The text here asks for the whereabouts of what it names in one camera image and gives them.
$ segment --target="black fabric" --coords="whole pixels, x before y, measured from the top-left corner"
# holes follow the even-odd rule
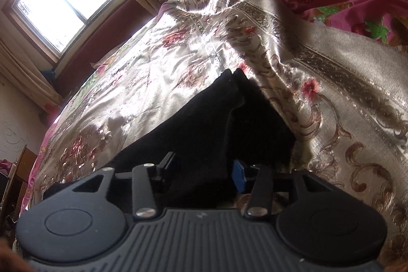
[[[287,165],[295,137],[241,70],[226,70],[175,115],[129,145],[107,166],[130,172],[136,165],[159,163],[168,151],[178,169],[168,192],[156,197],[160,207],[214,208],[232,200],[234,159],[278,169]],[[61,188],[54,184],[44,197]],[[112,200],[131,193],[115,189]]]

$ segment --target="satin bedspread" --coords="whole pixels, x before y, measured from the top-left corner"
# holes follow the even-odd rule
[[[408,59],[396,47],[299,19],[281,0],[172,0],[81,88],[48,131],[30,204],[241,68],[295,133],[304,167],[376,208],[380,262],[408,258]]]

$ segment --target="window frame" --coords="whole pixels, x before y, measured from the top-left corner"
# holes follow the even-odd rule
[[[30,44],[54,67],[56,67],[64,56],[71,52],[72,49],[78,49],[80,45],[76,42],[81,39],[83,35],[91,35],[96,29],[90,29],[94,26],[93,23],[97,19],[108,13],[113,13],[126,0],[120,0],[118,5],[116,0],[106,0],[89,19],[86,19],[78,10],[76,10],[67,0],[65,3],[74,11],[77,17],[83,22],[83,26],[72,37],[63,51],[59,51],[48,39],[41,34],[41,32],[30,22],[24,13],[17,7],[20,0],[7,0],[4,6],[4,13],[17,30],[30,42]]]

